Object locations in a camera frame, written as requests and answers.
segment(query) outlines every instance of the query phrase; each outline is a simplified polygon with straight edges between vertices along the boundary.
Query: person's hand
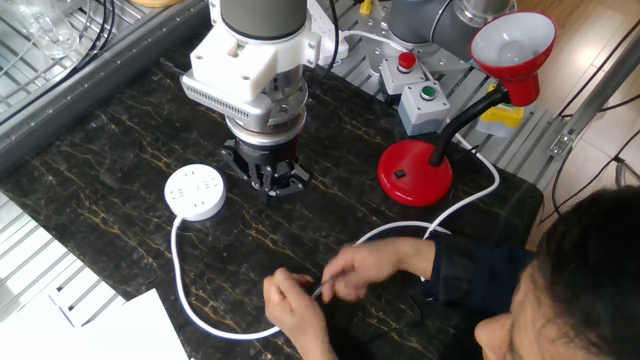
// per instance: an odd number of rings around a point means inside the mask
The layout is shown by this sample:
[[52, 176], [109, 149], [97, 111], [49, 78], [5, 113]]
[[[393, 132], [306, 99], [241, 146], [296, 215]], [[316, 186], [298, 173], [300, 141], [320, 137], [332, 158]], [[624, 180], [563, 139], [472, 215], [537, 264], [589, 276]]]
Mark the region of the person's hand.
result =
[[371, 284], [382, 282], [399, 270], [431, 277], [435, 246], [428, 240], [395, 238], [347, 246], [325, 267], [322, 299], [334, 295], [355, 302], [367, 294]]
[[309, 276], [279, 269], [264, 280], [265, 312], [291, 339], [303, 359], [335, 359], [324, 314], [301, 287], [312, 282]]

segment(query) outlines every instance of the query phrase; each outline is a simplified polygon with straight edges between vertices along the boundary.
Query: green button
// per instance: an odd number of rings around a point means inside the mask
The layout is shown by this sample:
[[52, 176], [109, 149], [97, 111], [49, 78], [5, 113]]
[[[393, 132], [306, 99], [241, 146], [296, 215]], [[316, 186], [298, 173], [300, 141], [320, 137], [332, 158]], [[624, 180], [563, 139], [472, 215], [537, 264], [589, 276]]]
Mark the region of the green button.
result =
[[425, 86], [422, 88], [420, 97], [423, 98], [424, 100], [431, 101], [436, 98], [437, 94], [438, 94], [438, 90], [436, 90], [434, 87]]
[[422, 88], [422, 93], [426, 96], [432, 97], [436, 95], [436, 89], [432, 88], [431, 86], [425, 86]]

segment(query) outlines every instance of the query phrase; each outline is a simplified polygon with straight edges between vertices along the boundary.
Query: red button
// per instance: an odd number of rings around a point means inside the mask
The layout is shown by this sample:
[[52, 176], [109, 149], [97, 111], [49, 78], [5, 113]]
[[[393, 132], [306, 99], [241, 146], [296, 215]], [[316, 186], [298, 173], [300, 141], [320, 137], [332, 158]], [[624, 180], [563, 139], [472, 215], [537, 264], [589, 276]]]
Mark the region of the red button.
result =
[[398, 65], [406, 70], [411, 70], [417, 61], [416, 56], [410, 52], [404, 52], [398, 56]]

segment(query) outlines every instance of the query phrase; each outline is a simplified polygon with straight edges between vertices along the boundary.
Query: person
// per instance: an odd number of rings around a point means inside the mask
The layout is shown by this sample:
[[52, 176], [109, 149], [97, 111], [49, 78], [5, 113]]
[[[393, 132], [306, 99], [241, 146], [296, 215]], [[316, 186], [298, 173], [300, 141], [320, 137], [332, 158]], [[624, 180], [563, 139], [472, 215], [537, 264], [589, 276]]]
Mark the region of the person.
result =
[[[344, 248], [325, 268], [323, 300], [362, 299], [397, 271], [425, 296], [499, 313], [475, 329], [486, 359], [640, 359], [640, 188], [593, 193], [560, 216], [534, 256], [455, 237]], [[284, 269], [264, 280], [266, 315], [304, 360], [336, 359], [326, 321]]]

